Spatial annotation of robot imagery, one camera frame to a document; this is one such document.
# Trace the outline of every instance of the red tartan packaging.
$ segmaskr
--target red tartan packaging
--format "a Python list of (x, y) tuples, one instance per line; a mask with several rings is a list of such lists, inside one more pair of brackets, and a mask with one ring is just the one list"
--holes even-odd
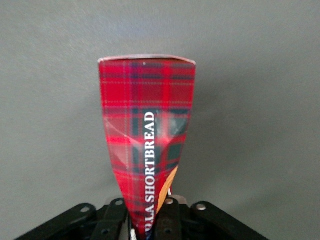
[(149, 239), (186, 140), (196, 63), (155, 54), (98, 63), (113, 172), (138, 237)]

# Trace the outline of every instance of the screw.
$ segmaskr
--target screw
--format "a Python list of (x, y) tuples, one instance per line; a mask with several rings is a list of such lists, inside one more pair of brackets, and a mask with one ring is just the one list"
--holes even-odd
[(170, 205), (170, 204), (173, 204), (173, 203), (174, 203), (174, 201), (171, 198), (167, 198), (165, 200), (165, 204), (167, 204), (167, 205)]
[(207, 209), (207, 207), (205, 205), (203, 205), (203, 204), (198, 204), (196, 206), (196, 209), (198, 209), (199, 211), (204, 211), (204, 210)]
[(124, 201), (122, 201), (122, 200), (118, 200), (115, 202), (115, 205), (117, 205), (117, 206), (120, 206), (122, 204), (124, 204)]
[(83, 208), (80, 210), (80, 212), (86, 213), (86, 212), (88, 212), (89, 210), (90, 210), (90, 207), (85, 206), (85, 207), (83, 207)]

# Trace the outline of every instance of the black metal bracket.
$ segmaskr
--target black metal bracket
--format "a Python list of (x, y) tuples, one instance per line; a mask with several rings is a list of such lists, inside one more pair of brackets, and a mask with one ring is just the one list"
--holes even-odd
[[(128, 215), (123, 198), (99, 210), (79, 204), (16, 240), (119, 240)], [(267, 240), (209, 202), (188, 207), (165, 200), (153, 227), (153, 240)]]

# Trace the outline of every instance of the gray background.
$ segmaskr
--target gray background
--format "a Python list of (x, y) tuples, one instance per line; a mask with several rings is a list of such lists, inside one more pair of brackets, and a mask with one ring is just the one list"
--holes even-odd
[(197, 62), (174, 182), (271, 240), (320, 239), (318, 0), (0, 2), (0, 239), (120, 194), (100, 57)]

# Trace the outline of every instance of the tartan pattern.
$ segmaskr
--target tartan pattern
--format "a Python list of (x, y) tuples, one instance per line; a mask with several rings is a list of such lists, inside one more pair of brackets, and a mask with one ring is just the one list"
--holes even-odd
[(195, 64), (174, 58), (99, 62), (101, 105), (113, 172), (133, 225), (145, 233), (145, 113), (154, 113), (155, 210), (178, 165), (193, 103)]

